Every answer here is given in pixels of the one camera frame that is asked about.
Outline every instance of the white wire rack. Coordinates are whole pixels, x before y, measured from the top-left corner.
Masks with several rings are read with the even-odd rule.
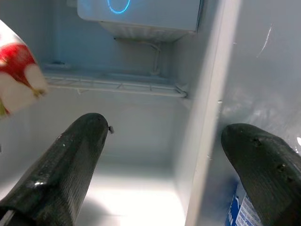
[[[143,82],[107,81],[94,78],[52,76],[45,74],[51,88],[76,89],[79,93],[88,90],[118,93],[135,93],[166,97],[185,97],[186,93],[176,86]]]

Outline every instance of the blue label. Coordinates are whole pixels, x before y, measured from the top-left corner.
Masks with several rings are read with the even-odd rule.
[[[228,217],[226,219],[225,226],[236,226],[235,221],[238,216],[239,208],[240,206],[238,202],[238,197],[235,192],[228,212]]]

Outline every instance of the blue led light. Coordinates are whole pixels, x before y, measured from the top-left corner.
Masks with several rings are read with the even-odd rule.
[[[107,1],[108,1],[108,5],[109,5],[110,10],[111,10],[113,13],[115,13],[115,14],[122,14],[122,13],[124,13],[124,12],[127,10],[128,6],[130,5],[130,2],[131,2],[131,0],[127,0],[127,5],[124,7],[124,9],[121,10],[121,11],[116,11],[116,10],[114,10],[113,7],[111,6],[111,0],[107,0]]]

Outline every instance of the red and white package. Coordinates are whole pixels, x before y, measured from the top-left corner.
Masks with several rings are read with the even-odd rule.
[[[42,71],[26,44],[0,20],[0,118],[48,92]]]

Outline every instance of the scratch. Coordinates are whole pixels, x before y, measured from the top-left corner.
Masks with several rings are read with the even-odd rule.
[[[263,45],[261,51],[260,51],[259,54],[257,55],[257,58],[260,56],[260,54],[261,54],[261,53],[264,51],[264,49],[266,48],[266,46],[267,46],[267,44],[268,44],[268,41],[269,41],[269,36],[271,35],[271,31],[272,31],[272,24],[271,24],[271,26],[269,27],[269,32],[268,32],[267,38],[266,38],[266,40],[265,40],[265,42],[264,42],[264,45]]]

